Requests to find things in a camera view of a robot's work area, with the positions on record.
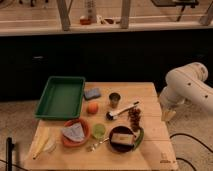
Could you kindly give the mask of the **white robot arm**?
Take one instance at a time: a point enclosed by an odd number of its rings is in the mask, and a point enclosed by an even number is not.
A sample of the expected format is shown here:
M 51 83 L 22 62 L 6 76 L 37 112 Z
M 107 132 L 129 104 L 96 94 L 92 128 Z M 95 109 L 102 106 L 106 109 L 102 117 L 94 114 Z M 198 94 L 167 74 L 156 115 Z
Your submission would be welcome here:
M 193 62 L 170 70 L 165 77 L 166 86 L 159 95 L 163 121 L 169 121 L 175 114 L 175 108 L 185 100 L 213 114 L 213 88 L 205 84 L 208 78 L 206 66 Z

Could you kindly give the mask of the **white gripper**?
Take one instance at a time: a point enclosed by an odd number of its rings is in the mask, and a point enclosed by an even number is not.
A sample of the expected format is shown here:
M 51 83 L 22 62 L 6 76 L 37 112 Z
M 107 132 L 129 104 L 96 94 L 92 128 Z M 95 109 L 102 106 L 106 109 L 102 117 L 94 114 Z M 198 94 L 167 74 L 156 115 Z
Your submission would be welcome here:
M 170 121 L 176 115 L 176 111 L 170 111 L 169 113 L 169 110 L 173 110 L 174 108 L 176 108 L 178 101 L 176 99 L 170 99 L 169 97 L 165 95 L 160 95 L 159 102 L 161 104 L 161 107 L 164 109 L 162 111 L 161 120 Z

